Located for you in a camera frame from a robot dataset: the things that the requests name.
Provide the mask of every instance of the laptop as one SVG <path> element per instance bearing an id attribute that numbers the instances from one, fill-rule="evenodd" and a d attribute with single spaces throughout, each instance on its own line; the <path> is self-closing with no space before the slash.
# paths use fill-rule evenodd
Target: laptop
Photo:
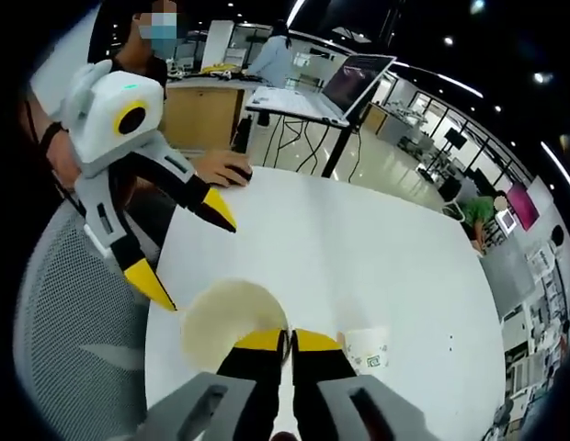
<path id="1" fill-rule="evenodd" d="M 347 127 L 348 116 L 394 60 L 388 55 L 350 55 L 320 93 L 261 86 L 246 103 L 246 110 L 266 110 Z"/>

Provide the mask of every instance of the monitor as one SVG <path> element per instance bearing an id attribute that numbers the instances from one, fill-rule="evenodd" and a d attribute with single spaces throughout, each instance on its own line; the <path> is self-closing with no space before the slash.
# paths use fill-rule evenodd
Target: monitor
<path id="1" fill-rule="evenodd" d="M 381 79 L 393 60 L 395 57 L 384 55 L 350 55 L 322 93 L 342 110 L 346 118 Z"/>
<path id="2" fill-rule="evenodd" d="M 458 150 L 460 150 L 462 146 L 467 142 L 467 139 L 455 129 L 449 129 L 444 137 L 448 142 L 452 144 L 453 147 L 456 147 Z"/>

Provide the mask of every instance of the robotic arm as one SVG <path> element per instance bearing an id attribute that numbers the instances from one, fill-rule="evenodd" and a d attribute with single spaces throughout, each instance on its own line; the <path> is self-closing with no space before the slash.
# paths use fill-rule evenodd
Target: robotic arm
<path id="1" fill-rule="evenodd" d="M 150 299 L 175 311 L 112 199 L 112 165 L 121 165 L 155 184 L 175 202 L 229 232 L 236 231 L 219 192 L 195 174 L 157 127 L 163 116 L 163 88 L 133 73 L 111 72 L 111 60 L 84 66 L 63 101 L 81 175 L 74 189 L 85 210 L 85 231 L 104 256 L 113 255 L 124 276 Z"/>

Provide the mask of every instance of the yellow object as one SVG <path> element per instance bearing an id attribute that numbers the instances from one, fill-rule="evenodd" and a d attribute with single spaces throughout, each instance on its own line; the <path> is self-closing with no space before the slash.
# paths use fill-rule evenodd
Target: yellow object
<path id="1" fill-rule="evenodd" d="M 230 223 L 230 225 L 234 227 L 234 230 L 236 230 L 236 221 L 234 220 L 230 209 L 228 209 L 228 206 L 220 196 L 220 192 L 218 190 L 210 188 L 208 194 L 205 195 L 205 199 L 203 199 L 203 204 L 218 212 L 225 220 L 228 221 L 228 223 Z"/>
<path id="2" fill-rule="evenodd" d="M 297 346 L 300 352 L 339 351 L 342 346 L 326 335 L 296 329 Z"/>
<path id="3" fill-rule="evenodd" d="M 142 294 L 169 311 L 177 310 L 145 258 L 130 266 L 123 274 Z"/>
<path id="4" fill-rule="evenodd" d="M 132 101 L 128 106 L 124 107 L 120 111 L 120 113 L 118 113 L 118 116 L 116 117 L 115 121 L 113 121 L 113 132 L 116 135 L 123 135 L 123 133 L 120 133 L 120 123 L 121 123 L 121 120 L 123 119 L 123 117 L 128 115 L 128 113 L 131 112 L 132 110 L 134 110 L 135 108 L 139 108 L 139 107 L 146 110 L 148 108 L 148 105 L 144 101 L 141 101 L 141 100 Z"/>
<path id="5" fill-rule="evenodd" d="M 282 329 L 269 329 L 268 331 L 253 331 L 245 338 L 236 342 L 234 347 L 241 349 L 256 349 L 276 351 L 279 346 L 279 336 Z"/>
<path id="6" fill-rule="evenodd" d="M 213 66 L 204 67 L 201 69 L 202 74 L 209 74 L 211 72 L 224 72 L 224 71 L 231 71 L 232 69 L 236 68 L 235 64 L 229 63 L 221 63 L 221 64 L 214 64 Z"/>

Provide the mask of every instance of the bracelet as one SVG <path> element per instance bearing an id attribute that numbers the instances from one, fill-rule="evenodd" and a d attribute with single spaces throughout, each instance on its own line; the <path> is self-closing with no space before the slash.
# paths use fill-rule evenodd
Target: bracelet
<path id="1" fill-rule="evenodd" d="M 60 122 L 53 122 L 48 127 L 48 129 L 46 129 L 46 131 L 44 132 L 44 136 L 42 136 L 42 140 L 40 141 L 40 151 L 43 154 L 46 154 L 48 152 L 48 149 L 52 142 L 52 138 L 54 138 L 54 135 L 56 135 L 56 133 L 58 133 L 61 130 L 64 129 L 63 125 Z"/>

